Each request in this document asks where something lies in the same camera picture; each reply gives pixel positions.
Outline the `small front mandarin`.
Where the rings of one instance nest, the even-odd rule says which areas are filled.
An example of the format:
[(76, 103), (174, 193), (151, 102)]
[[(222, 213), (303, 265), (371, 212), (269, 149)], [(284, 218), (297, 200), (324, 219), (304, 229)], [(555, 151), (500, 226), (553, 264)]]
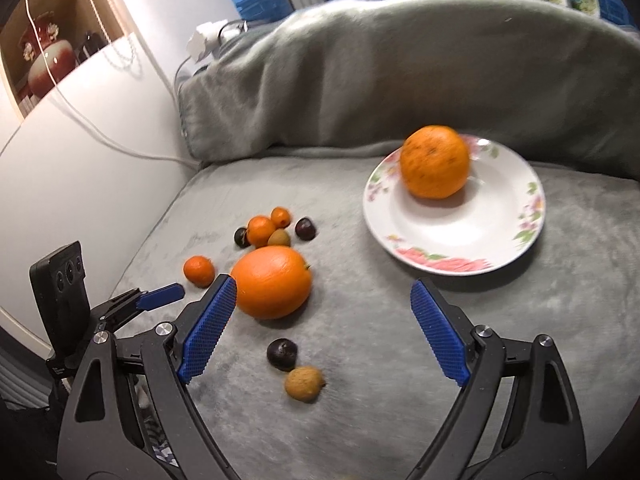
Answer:
[(215, 266), (212, 260), (204, 256), (192, 256), (183, 263), (184, 277), (198, 288), (210, 286), (216, 275)]

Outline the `dark plum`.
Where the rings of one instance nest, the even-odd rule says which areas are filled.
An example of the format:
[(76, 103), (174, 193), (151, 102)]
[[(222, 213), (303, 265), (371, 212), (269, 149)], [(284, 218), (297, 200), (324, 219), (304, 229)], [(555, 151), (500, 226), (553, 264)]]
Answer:
[(266, 356), (268, 362), (278, 370), (290, 372), (296, 367), (297, 344), (288, 338), (279, 338), (268, 344)]
[(247, 237), (247, 228), (245, 226), (241, 226), (237, 228), (233, 235), (234, 244), (241, 249), (249, 248), (252, 246), (252, 243), (248, 240)]
[(311, 218), (300, 218), (295, 225), (295, 234), (304, 242), (309, 242), (317, 236), (317, 227)]

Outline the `large smooth orange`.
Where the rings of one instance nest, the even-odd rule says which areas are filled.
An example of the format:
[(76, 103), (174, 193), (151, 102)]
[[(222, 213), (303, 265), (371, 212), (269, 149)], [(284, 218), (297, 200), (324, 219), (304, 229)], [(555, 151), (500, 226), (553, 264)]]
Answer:
[(266, 246), (235, 263), (236, 306), (258, 320), (284, 318), (299, 309), (312, 287), (310, 265), (288, 246)]

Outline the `mandarin with stem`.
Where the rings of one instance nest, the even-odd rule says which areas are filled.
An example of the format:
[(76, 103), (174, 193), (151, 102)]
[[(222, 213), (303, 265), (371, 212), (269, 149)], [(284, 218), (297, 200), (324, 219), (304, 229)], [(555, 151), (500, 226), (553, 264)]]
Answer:
[(264, 247), (276, 229), (270, 217), (255, 216), (247, 222), (246, 239), (256, 248)]

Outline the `dark plum front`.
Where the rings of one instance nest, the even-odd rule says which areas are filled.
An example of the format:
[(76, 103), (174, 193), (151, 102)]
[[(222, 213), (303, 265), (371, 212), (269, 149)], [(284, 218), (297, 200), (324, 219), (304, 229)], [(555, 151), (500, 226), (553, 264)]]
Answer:
[(297, 344), (288, 338), (279, 338), (268, 344), (266, 356), (268, 362), (278, 370), (290, 372), (296, 367)]

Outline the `brown longan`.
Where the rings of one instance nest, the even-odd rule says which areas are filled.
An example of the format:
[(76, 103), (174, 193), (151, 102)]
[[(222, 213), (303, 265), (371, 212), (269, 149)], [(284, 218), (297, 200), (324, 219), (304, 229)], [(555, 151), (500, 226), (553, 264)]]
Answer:
[(269, 246), (291, 246), (291, 237), (286, 229), (276, 229), (268, 238)]
[(286, 394), (300, 402), (309, 403), (316, 400), (326, 385), (322, 371), (313, 366), (295, 367), (285, 378)]

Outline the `tiny back mandarin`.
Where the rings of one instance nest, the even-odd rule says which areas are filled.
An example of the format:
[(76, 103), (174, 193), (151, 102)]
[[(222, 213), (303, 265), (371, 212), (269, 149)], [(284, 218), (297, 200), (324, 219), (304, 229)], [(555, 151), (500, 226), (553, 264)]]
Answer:
[(270, 219), (277, 229), (286, 229), (292, 221), (290, 212), (284, 207), (273, 208)]

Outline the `brown longan front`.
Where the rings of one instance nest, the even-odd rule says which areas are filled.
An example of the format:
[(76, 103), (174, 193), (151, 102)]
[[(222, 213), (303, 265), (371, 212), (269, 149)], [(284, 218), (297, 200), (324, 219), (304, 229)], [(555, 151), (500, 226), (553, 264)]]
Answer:
[(309, 403), (316, 400), (326, 385), (322, 371), (313, 366), (295, 367), (285, 378), (286, 394), (300, 402)]

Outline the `large speckled orange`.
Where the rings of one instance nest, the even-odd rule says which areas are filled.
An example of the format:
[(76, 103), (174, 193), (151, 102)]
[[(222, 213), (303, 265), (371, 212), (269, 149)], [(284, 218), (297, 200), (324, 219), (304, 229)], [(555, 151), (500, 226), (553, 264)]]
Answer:
[(462, 190), (470, 167), (468, 146), (456, 130), (446, 126), (416, 130), (400, 148), (401, 180), (422, 200), (444, 200)]

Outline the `floral white plate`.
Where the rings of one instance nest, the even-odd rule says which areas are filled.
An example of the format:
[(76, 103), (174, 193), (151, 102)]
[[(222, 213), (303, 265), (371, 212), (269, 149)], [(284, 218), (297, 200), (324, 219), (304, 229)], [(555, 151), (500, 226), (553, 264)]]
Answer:
[(399, 152), (375, 167), (363, 190), (364, 222), (386, 252), (415, 269), (472, 276), (508, 266), (544, 227), (541, 180), (518, 153), (466, 134), (468, 182), (446, 200), (419, 200), (401, 182)]

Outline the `grey fleece blanket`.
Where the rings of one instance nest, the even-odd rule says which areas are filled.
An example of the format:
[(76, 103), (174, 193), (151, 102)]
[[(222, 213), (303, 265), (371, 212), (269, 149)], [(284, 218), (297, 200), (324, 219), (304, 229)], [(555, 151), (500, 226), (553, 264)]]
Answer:
[(230, 271), (232, 234), (309, 217), (314, 284), (236, 312), (190, 385), (244, 479), (400, 479), (459, 388), (410, 308), (429, 278), (503, 337), (548, 334), (597, 460), (639, 397), (639, 38), (525, 0), (335, 1), (249, 32), (180, 91), (203, 169), (121, 288)]

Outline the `white power strip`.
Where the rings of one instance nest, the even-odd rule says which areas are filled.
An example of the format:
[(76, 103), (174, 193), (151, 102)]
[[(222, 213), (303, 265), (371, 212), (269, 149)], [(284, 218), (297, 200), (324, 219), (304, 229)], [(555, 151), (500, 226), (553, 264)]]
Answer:
[(206, 56), (242, 34), (244, 24), (243, 20), (220, 20), (199, 24), (186, 44), (186, 52), (194, 62), (203, 61)]

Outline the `red white vase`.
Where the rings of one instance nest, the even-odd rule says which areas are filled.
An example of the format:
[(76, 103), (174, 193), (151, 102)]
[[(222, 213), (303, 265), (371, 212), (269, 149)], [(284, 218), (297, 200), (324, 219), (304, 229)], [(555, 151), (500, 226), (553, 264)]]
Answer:
[(28, 26), (20, 40), (20, 48), (28, 71), (18, 87), (18, 95), (42, 99), (76, 67), (72, 44), (60, 36), (53, 12), (35, 18), (35, 28)]

